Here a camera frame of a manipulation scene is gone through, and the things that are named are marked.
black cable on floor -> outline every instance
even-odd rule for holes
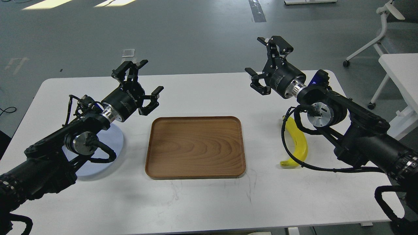
[[[13,106],[11,106],[11,107],[8,107],[8,108],[6,108],[5,110],[2,110],[1,108],[0,108],[0,116],[5,112],[5,113],[13,113],[13,112],[16,112],[16,110],[18,110],[16,107],[13,107]]]

wood grain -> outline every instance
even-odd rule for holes
[[[237,178],[245,171],[236,117],[160,117],[151,128],[147,175],[154,179]]]

white chair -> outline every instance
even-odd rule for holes
[[[378,8],[376,13],[380,15],[382,22],[382,28],[379,35],[364,45],[362,48],[355,51],[348,56],[343,62],[344,67],[350,66],[350,59],[358,55],[365,49],[373,46],[377,53],[381,56],[383,54],[395,54],[395,53],[417,53],[418,52],[418,15],[417,15],[417,0],[397,0],[396,6],[401,9],[401,14],[394,6],[395,0],[390,0],[384,6]],[[373,98],[368,104],[369,109],[376,107],[376,100],[382,92],[384,86],[389,81],[389,76],[386,74],[382,83],[379,85],[377,91],[373,95]]]

toy banana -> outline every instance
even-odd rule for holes
[[[296,126],[295,120],[292,117],[289,117],[286,122],[286,130],[289,132],[293,142],[295,143],[295,151],[293,152],[293,155],[297,159],[305,161],[306,156],[308,155],[308,143],[306,142],[304,133],[299,130],[299,128]],[[280,165],[283,168],[295,168],[299,166],[299,164],[291,158],[286,161],[281,161]]]

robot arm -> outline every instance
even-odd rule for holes
[[[115,152],[99,141],[97,133],[109,129],[114,120],[124,122],[136,110],[140,115],[148,115],[158,107],[157,100],[163,87],[159,86],[151,95],[145,95],[138,83],[138,70],[147,62],[142,60],[134,64],[126,61],[113,70],[112,77],[120,85],[102,102],[96,102],[87,95],[81,99],[70,95],[69,111],[63,127],[27,148],[27,160],[0,176],[0,234],[12,229],[11,221],[25,222],[27,228],[24,234],[29,234],[32,221],[25,216],[13,215],[11,211],[26,200],[39,199],[45,193],[59,193],[75,184],[77,170],[87,161],[109,163],[116,159]],[[76,118],[68,123],[73,98],[77,100]],[[145,107],[144,100],[150,100]],[[63,146],[78,156],[68,161],[62,151]],[[98,148],[106,152],[109,158],[92,158]]]
[[[399,186],[381,186],[375,191],[375,197],[386,215],[395,222],[401,222],[390,207],[383,201],[383,192],[406,192],[407,205],[418,214],[418,153],[387,135],[389,123],[383,118],[354,103],[351,99],[334,92],[329,86],[328,74],[319,70],[309,85],[305,85],[305,74],[287,62],[286,56],[293,51],[283,38],[272,36],[270,39],[258,38],[267,47],[267,63],[262,74],[246,68],[251,75],[251,87],[261,95],[270,94],[271,89],[284,99],[295,97],[300,104],[293,112],[300,130],[308,134],[323,135],[334,146],[337,159],[352,168],[343,170],[323,169],[308,165],[288,154],[302,167],[314,170],[334,172],[384,172],[399,183]],[[266,86],[258,80],[264,79]],[[308,119],[315,130],[302,126],[300,112],[307,112]],[[340,134],[331,126],[341,122],[350,113],[351,125]],[[283,122],[282,132],[287,118]],[[376,168],[362,167],[368,161]]]

